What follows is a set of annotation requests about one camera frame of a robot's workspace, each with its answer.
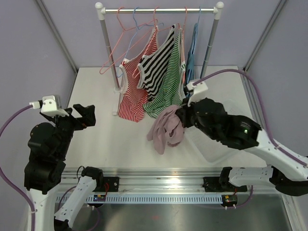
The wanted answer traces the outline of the mauve pink tank top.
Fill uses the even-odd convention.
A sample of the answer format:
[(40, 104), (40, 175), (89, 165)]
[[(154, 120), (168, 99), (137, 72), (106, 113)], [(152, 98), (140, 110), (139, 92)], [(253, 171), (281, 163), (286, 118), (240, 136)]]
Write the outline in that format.
[(147, 141), (153, 142), (154, 149), (160, 155), (164, 154), (166, 146), (175, 147), (184, 139), (185, 128), (176, 115), (178, 109), (178, 105), (171, 105), (163, 110), (146, 135)]

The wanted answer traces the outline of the red white striped tank top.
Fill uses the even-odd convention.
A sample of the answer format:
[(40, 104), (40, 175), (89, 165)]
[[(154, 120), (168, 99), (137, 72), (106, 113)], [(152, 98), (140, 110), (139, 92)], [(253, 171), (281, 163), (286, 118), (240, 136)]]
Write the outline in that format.
[(142, 51), (130, 60), (124, 59), (119, 66), (123, 77), (118, 116), (122, 119), (139, 122), (144, 118), (143, 104), (147, 102), (147, 93), (137, 88), (140, 80), (137, 66), (144, 55), (150, 55), (158, 49), (157, 31), (158, 27), (153, 28)]

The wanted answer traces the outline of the light blue wire hanger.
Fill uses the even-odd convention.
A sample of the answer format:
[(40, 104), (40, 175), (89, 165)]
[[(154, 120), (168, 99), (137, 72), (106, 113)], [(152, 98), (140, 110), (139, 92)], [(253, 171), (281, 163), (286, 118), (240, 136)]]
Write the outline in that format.
[(121, 22), (120, 19), (119, 19), (118, 14), (119, 14), (120, 10), (122, 9), (122, 7), (119, 8), (119, 9), (117, 10), (117, 13), (116, 13), (117, 20), (118, 20), (118, 22), (120, 23), (120, 25), (121, 25), (121, 27), (122, 27), (122, 29), (123, 29), (124, 32), (129, 31), (129, 30), (132, 30), (132, 29), (135, 29), (135, 30), (136, 30), (136, 31), (135, 31), (135, 34), (133, 35), (133, 37), (131, 38), (131, 40), (130, 40), (130, 42), (129, 42), (127, 51), (126, 51), (124, 54), (122, 54), (122, 56), (124, 56), (124, 58), (126, 58), (128, 52), (129, 52), (129, 50), (130, 50), (134, 45), (136, 45), (136, 44), (138, 43), (138, 41), (137, 41), (135, 44), (131, 45), (132, 42), (133, 42), (133, 40), (134, 40), (134, 38), (135, 38), (135, 36), (138, 34), (138, 32), (139, 32), (143, 27), (145, 27), (145, 26), (147, 26), (147, 27), (153, 27), (153, 28), (154, 28), (154, 20), (152, 20), (152, 21), (150, 21), (150, 22), (148, 22), (148, 23), (143, 23), (143, 24), (140, 24), (140, 25), (138, 24), (138, 22), (137, 22), (137, 20), (136, 20), (136, 18), (135, 18), (135, 12), (136, 12), (136, 10), (137, 10), (138, 8), (139, 8), (139, 7), (136, 7), (136, 8), (133, 10), (133, 13), (132, 13), (132, 17), (133, 17), (133, 20), (134, 20), (134, 22), (135, 22), (135, 26), (132, 27), (132, 28), (124, 28), (122, 22)]

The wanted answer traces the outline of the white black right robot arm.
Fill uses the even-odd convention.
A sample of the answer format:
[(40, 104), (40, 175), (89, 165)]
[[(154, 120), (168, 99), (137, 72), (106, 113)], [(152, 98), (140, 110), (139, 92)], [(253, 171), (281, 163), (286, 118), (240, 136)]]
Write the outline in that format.
[(308, 193), (308, 158), (288, 152), (270, 139), (257, 122), (243, 115), (228, 114), (223, 104), (205, 98), (176, 110), (184, 128), (195, 127), (207, 137), (231, 149), (253, 154), (265, 167), (224, 167), (206, 190), (232, 192), (243, 186), (263, 185), (289, 196)]

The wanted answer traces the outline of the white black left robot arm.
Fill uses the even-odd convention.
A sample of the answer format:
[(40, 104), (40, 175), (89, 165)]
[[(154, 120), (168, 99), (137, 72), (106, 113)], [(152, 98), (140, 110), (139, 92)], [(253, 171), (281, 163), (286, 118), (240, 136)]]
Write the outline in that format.
[(25, 167), (24, 186), (34, 204), (36, 231), (70, 231), (78, 212), (91, 192), (104, 186), (103, 171), (86, 167), (77, 187), (57, 212), (54, 211), (57, 191), (65, 169), (66, 154), (75, 131), (96, 124), (95, 106), (75, 104), (71, 108), (56, 108), (50, 116), (40, 114), (47, 122), (33, 127), (28, 147), (29, 162)]

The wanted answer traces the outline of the green white striped tank top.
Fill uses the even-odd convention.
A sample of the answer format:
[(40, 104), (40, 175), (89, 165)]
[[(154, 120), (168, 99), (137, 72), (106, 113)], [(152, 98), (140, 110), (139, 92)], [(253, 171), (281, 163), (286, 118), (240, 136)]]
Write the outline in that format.
[(183, 30), (179, 29), (171, 57), (167, 64), (167, 73), (159, 87), (158, 95), (143, 105), (145, 112), (154, 118), (171, 105), (181, 105), (185, 98), (183, 84), (185, 80), (185, 54)]

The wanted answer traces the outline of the blue tank top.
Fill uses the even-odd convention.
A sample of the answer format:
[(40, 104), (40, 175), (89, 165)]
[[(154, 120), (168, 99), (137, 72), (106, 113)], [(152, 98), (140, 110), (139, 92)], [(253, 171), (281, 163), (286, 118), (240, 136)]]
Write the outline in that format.
[(194, 79), (194, 55), (195, 55), (195, 47), (197, 44), (197, 35), (198, 35), (198, 23), (195, 23), (193, 28), (193, 34), (192, 34), (192, 41), (190, 45), (190, 49), (188, 51), (187, 55), (187, 62), (185, 65), (185, 72), (183, 73), (183, 79), (182, 79), (182, 91), (181, 96), (182, 98), (186, 98), (190, 96), (190, 93), (186, 89), (186, 85)]

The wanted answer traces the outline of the black white striped tank top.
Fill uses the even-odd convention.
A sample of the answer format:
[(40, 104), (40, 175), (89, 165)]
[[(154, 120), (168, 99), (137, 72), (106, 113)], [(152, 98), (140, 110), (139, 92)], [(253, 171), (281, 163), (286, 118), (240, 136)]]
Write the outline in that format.
[(175, 43), (175, 32), (176, 26), (172, 25), (165, 41), (158, 46), (158, 30), (155, 29), (138, 64), (140, 80), (137, 88), (146, 90), (149, 102), (153, 101), (158, 94), (163, 78), (166, 76)]

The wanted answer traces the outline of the white plastic basket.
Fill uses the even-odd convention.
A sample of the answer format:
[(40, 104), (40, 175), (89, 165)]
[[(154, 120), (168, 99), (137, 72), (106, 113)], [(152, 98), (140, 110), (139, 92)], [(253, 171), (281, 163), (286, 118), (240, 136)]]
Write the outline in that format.
[[(250, 117), (251, 114), (233, 100), (222, 102), (225, 111), (231, 115), (242, 115)], [(205, 135), (193, 125), (194, 118), (188, 116), (187, 124), (190, 125), (185, 131), (185, 138), (188, 140), (192, 150), (198, 156), (203, 157), (210, 165), (216, 165), (234, 155), (241, 153), (240, 150), (231, 149), (222, 145)]]

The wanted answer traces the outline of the white silver clothes rack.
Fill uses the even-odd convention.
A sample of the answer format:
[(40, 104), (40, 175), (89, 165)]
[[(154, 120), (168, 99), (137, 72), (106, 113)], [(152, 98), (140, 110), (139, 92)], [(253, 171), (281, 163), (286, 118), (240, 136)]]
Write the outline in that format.
[(202, 70), (201, 70), (201, 74), (200, 74), (200, 78), (203, 78), (205, 76), (206, 70), (207, 70), (207, 66), (208, 66), (208, 61), (209, 61), (209, 57), (211, 54), (211, 50), (212, 50), (212, 45), (214, 42), (214, 38), (215, 38), (215, 34), (216, 34), (216, 30), (218, 27), (218, 22), (219, 19), (221, 18), (221, 13), (222, 13), (222, 9), (224, 7), (224, 3), (223, 2), (218, 2), (216, 4), (215, 7), (213, 8), (155, 8), (155, 9), (141, 9), (141, 8), (136, 8), (134, 9), (125, 9), (125, 8), (121, 8), (121, 9), (107, 9), (103, 6), (102, 3), (97, 2), (95, 3), (95, 8), (97, 11), (97, 15), (98, 18), (100, 20), (100, 24), (101, 24), (101, 28), (102, 28), (102, 32), (103, 32), (103, 37), (104, 37), (104, 42), (106, 45), (106, 50), (107, 50), (107, 54), (108, 54), (108, 61), (107, 63), (109, 64), (109, 67), (112, 70), (112, 76), (113, 76), (113, 80), (115, 83), (115, 87), (114, 87), (114, 93), (115, 93), (115, 101), (113, 102), (113, 109), (112, 109), (112, 115), (116, 116), (118, 115), (118, 108), (119, 108), (119, 104), (120, 104), (120, 85), (118, 82), (118, 77), (116, 75), (116, 67), (115, 64), (116, 62), (114, 61), (113, 58), (113, 50), (112, 47), (110, 45), (110, 41), (109, 41), (109, 37), (108, 37), (108, 31), (107, 31), (107, 27), (106, 27), (106, 23), (105, 23), (105, 15), (108, 13), (213, 13), (214, 14), (214, 21), (213, 21), (213, 25), (211, 28), (211, 33), (210, 33), (210, 37), (209, 37), (209, 41), (208, 41), (208, 45), (207, 45), (207, 49), (206, 49), (206, 53), (205, 53), (205, 58), (204, 58), (204, 62), (202, 65)]

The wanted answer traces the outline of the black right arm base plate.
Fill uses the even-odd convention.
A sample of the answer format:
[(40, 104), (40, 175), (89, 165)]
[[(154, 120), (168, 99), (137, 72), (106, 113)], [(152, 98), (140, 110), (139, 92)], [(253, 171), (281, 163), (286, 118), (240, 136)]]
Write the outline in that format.
[(205, 192), (222, 193), (234, 191), (234, 189), (228, 185), (222, 186), (219, 182), (218, 176), (203, 177), (203, 182), (203, 188), (205, 189)]

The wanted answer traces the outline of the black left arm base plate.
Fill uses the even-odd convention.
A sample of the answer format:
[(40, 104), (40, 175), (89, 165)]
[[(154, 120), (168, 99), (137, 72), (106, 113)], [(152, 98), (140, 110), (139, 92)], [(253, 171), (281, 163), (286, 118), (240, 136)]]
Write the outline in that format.
[(119, 177), (102, 177), (94, 192), (118, 192), (119, 180)]

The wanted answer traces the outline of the aluminium mounting rail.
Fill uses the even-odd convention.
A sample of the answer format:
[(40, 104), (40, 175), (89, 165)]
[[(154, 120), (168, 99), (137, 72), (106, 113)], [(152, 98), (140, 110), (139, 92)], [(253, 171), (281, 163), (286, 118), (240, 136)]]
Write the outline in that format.
[[(119, 194), (202, 194), (204, 177), (218, 177), (221, 167), (203, 168), (101, 168), (104, 177), (119, 177)], [(239, 169), (247, 186), (261, 186), (272, 174), (272, 168)], [(60, 193), (77, 185), (77, 168), (66, 168), (62, 174)]]

